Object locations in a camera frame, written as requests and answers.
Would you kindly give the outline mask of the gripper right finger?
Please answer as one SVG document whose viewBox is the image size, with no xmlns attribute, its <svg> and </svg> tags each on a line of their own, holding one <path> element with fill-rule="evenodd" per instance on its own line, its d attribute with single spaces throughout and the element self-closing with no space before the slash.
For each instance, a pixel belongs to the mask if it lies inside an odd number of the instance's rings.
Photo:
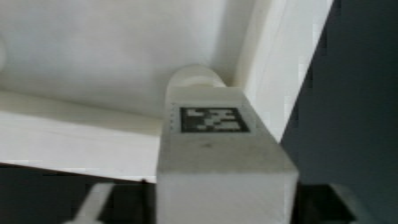
<svg viewBox="0 0 398 224">
<path fill-rule="evenodd" d="M 372 215 L 342 185 L 296 186 L 294 224 L 372 224 Z"/>
</svg>

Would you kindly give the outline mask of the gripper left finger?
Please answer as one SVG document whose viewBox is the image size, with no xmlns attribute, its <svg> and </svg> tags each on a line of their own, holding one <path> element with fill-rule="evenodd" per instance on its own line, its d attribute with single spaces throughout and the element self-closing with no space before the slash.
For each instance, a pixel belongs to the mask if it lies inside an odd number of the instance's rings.
<svg viewBox="0 0 398 224">
<path fill-rule="evenodd" d="M 154 224 L 154 185 L 97 183 L 61 224 Z"/>
</svg>

